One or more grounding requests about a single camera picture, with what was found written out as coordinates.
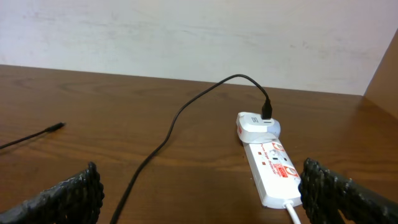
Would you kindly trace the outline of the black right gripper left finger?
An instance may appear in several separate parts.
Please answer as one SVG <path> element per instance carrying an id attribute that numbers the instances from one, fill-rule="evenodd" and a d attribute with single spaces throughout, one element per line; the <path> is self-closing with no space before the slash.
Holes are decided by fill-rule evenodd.
<path id="1" fill-rule="evenodd" d="M 104 186 L 96 164 L 30 200 L 1 213 L 1 224 L 95 224 L 103 206 Z"/>

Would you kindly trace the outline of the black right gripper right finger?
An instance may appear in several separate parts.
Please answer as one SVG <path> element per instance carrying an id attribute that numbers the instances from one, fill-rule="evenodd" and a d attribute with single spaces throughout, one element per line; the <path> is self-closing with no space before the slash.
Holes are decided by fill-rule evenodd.
<path id="1" fill-rule="evenodd" d="M 298 186 L 311 223 L 397 223 L 397 203 L 307 158 Z"/>

